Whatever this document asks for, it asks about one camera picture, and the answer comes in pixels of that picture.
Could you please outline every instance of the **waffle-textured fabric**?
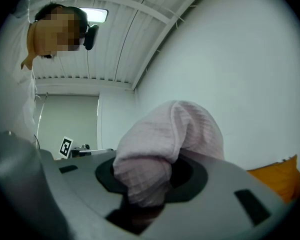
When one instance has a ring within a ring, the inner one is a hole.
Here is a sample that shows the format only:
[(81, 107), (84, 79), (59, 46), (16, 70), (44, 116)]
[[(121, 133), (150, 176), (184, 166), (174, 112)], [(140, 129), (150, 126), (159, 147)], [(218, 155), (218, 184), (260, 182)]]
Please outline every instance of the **waffle-textured fabric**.
[(120, 140), (114, 176), (130, 204), (159, 206), (171, 188), (171, 164), (180, 149), (224, 159), (223, 137), (210, 113), (194, 102), (172, 100), (140, 119)]

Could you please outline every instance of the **ceiling light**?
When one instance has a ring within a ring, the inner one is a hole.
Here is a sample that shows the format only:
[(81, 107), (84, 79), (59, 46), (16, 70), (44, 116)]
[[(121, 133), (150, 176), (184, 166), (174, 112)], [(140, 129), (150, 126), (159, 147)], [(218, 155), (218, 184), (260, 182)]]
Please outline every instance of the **ceiling light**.
[(107, 19), (108, 11), (103, 9), (80, 8), (88, 15), (88, 22), (103, 23)]

